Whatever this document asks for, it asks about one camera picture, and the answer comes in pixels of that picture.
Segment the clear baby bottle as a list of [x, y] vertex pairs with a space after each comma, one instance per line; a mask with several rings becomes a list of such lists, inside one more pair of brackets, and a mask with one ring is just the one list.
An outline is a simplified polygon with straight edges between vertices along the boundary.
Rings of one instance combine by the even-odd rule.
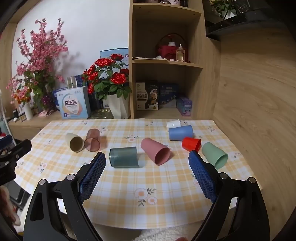
[[176, 50], [176, 61], [184, 62], [185, 61], [185, 50], [180, 44], [179, 48]]

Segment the dark blue box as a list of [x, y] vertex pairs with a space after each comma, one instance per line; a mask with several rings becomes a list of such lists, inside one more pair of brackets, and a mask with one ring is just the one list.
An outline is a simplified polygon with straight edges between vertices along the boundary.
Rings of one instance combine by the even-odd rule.
[[160, 108], [175, 108], [177, 105], [178, 85], [173, 83], [162, 83], [159, 92]]

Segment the wooden shelf unit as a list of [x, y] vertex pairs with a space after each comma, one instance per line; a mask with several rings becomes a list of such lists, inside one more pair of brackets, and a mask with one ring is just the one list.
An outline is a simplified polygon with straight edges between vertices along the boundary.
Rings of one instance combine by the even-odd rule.
[[[188, 62], [156, 60], [156, 45], [161, 37], [181, 35], [189, 53]], [[130, 1], [129, 81], [132, 88], [132, 118], [175, 119], [175, 108], [157, 111], [138, 110], [136, 83], [156, 80], [175, 83], [180, 96], [189, 97], [193, 109], [189, 119], [211, 120], [220, 77], [220, 43], [206, 37], [202, 1], [188, 1], [187, 7]]]

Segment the red plastic cup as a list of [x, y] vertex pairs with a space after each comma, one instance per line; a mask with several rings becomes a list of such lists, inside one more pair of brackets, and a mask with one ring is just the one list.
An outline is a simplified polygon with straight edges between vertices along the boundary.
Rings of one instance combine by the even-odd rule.
[[201, 139], [185, 137], [182, 141], [182, 148], [187, 151], [196, 151], [198, 152], [201, 148]]

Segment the pink plastic cup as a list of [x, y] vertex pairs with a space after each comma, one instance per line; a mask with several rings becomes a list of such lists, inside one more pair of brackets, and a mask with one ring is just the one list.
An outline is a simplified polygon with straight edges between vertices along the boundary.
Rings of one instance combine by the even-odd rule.
[[140, 146], [148, 157], [158, 166], [161, 166], [170, 158], [170, 148], [151, 138], [144, 138]]

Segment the white faceted vase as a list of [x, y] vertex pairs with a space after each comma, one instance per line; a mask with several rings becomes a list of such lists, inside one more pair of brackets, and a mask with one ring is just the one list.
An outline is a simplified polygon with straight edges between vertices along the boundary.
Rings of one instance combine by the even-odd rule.
[[114, 119], [128, 119], [130, 117], [130, 99], [120, 98], [116, 94], [103, 99], [103, 107], [109, 108]]

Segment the beige plastic cup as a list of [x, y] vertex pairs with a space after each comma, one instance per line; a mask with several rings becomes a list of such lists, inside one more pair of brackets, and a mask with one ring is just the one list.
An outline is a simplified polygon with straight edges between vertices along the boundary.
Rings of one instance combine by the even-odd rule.
[[67, 133], [65, 136], [65, 141], [71, 151], [79, 153], [81, 150], [83, 150], [84, 140], [80, 136], [73, 133]]

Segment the blue card behind tray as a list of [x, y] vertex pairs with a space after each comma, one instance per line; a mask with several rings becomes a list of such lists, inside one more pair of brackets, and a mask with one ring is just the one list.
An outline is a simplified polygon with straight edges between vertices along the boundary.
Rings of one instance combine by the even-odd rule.
[[112, 54], [121, 54], [123, 56], [123, 62], [128, 61], [128, 58], [129, 58], [128, 48], [116, 48], [116, 49], [109, 49], [109, 50], [100, 51], [101, 58], [109, 58]]

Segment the purple small box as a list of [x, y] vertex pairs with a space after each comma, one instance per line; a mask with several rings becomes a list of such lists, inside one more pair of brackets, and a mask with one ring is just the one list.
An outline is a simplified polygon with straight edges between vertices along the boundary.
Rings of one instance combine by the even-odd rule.
[[177, 99], [177, 109], [182, 116], [191, 116], [192, 101], [187, 97], [179, 97]]

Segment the white plastic cup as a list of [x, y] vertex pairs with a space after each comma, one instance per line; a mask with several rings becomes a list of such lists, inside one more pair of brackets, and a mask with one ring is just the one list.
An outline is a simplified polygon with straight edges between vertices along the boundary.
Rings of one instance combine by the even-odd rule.
[[166, 123], [166, 129], [169, 131], [170, 128], [178, 128], [181, 126], [180, 120], [172, 120]]

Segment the white and black snack box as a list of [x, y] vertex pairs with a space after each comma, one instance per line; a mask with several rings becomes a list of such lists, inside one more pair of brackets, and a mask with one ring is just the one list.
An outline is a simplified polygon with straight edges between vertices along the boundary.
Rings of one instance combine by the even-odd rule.
[[137, 110], [159, 110], [159, 87], [152, 83], [136, 83]]

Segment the red rose bouquet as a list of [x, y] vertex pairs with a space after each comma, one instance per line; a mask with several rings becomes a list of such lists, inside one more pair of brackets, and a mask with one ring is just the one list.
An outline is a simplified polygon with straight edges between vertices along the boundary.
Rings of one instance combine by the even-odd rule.
[[110, 95], [127, 99], [132, 89], [128, 83], [129, 69], [121, 54], [111, 54], [108, 58], [97, 59], [83, 72], [82, 80], [88, 93], [97, 100], [107, 99]]

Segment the green plastic cup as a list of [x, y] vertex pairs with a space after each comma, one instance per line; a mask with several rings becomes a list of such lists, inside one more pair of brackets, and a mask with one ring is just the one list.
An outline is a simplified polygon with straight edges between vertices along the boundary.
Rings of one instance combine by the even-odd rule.
[[227, 163], [228, 154], [210, 142], [203, 145], [202, 153], [208, 163], [212, 164], [217, 170], [224, 167]]

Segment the pink blossom artificial flowers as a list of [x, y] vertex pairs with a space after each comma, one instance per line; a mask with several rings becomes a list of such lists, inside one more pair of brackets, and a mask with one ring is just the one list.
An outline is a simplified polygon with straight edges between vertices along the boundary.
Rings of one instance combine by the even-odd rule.
[[61, 33], [64, 22], [59, 18], [55, 30], [46, 31], [47, 20], [36, 20], [38, 31], [21, 30], [16, 42], [20, 54], [26, 62], [16, 63], [16, 74], [6, 88], [11, 91], [11, 98], [18, 104], [29, 103], [34, 98], [44, 110], [55, 110], [53, 90], [56, 81], [63, 82], [62, 75], [55, 73], [54, 62], [68, 51], [67, 40]]

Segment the red basket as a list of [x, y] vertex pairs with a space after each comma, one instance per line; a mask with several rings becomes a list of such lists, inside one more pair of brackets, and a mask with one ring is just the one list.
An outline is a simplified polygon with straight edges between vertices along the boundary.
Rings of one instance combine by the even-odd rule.
[[174, 59], [176, 61], [177, 49], [180, 45], [185, 51], [184, 61], [189, 62], [188, 42], [178, 33], [169, 33], [163, 36], [155, 46], [155, 53], [167, 60]]

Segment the golden embossed tray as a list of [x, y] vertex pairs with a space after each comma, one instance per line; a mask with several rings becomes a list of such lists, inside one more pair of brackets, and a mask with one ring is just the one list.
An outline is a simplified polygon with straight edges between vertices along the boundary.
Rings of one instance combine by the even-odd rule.
[[97, 120], [97, 119], [114, 119], [113, 114], [109, 108], [97, 109], [92, 111], [88, 120]]

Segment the blue probiotic box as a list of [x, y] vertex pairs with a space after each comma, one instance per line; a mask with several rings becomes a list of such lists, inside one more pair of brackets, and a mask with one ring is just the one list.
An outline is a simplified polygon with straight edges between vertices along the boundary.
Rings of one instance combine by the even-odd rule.
[[91, 109], [86, 86], [60, 90], [56, 96], [62, 119], [87, 119], [90, 117]]

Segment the white bottle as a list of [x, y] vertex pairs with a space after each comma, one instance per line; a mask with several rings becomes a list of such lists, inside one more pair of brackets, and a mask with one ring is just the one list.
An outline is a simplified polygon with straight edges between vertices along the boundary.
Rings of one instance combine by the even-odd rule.
[[24, 104], [23, 111], [25, 113], [26, 119], [29, 121], [33, 118], [32, 110], [29, 103]]

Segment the black wall shelf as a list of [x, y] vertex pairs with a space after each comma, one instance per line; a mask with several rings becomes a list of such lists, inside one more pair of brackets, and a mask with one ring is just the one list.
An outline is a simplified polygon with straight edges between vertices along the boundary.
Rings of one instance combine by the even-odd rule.
[[273, 27], [280, 21], [267, 1], [215, 1], [206, 16], [206, 37], [220, 40], [224, 35], [251, 28]]

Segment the transparent teal cup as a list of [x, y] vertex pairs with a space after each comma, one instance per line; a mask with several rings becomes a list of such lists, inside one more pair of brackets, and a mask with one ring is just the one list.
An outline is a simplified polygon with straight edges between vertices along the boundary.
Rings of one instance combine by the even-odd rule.
[[139, 168], [137, 148], [113, 148], [109, 151], [109, 161], [113, 168]]

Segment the transparent brown cup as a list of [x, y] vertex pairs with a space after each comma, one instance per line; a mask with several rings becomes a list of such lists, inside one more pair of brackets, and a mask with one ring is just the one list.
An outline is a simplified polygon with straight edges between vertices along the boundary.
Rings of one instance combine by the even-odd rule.
[[90, 129], [84, 141], [85, 149], [90, 152], [96, 152], [100, 149], [100, 146], [100, 131], [96, 128]]

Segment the blue plastic cup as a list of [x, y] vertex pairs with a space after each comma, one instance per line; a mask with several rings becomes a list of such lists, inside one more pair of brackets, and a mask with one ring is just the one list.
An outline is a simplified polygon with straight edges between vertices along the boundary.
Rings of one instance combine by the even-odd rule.
[[182, 141], [185, 137], [194, 137], [192, 126], [180, 126], [169, 129], [170, 141]]

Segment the glass cup behind box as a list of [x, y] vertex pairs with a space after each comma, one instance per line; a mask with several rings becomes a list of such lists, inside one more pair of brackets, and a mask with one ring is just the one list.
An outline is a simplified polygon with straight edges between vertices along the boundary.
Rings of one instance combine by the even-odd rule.
[[77, 87], [77, 80], [76, 80], [75, 76], [67, 77], [66, 81], [67, 81], [67, 87], [69, 89]]

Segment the yellow plaid floral tablecloth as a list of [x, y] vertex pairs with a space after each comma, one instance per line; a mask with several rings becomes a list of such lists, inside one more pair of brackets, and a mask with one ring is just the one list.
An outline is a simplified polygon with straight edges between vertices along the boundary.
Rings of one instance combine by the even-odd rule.
[[[63, 180], [88, 164], [95, 154], [75, 153], [65, 141], [67, 133], [86, 137], [91, 128], [100, 131], [101, 151], [136, 147], [139, 168], [115, 169], [109, 163], [91, 197], [83, 204], [98, 225], [150, 229], [186, 225], [203, 220], [210, 207], [188, 163], [181, 142], [170, 141], [165, 120], [60, 120], [52, 121], [32, 139], [32, 150], [16, 167], [16, 183], [33, 193], [38, 181]], [[140, 144], [151, 138], [171, 150], [170, 158], [156, 165]]]

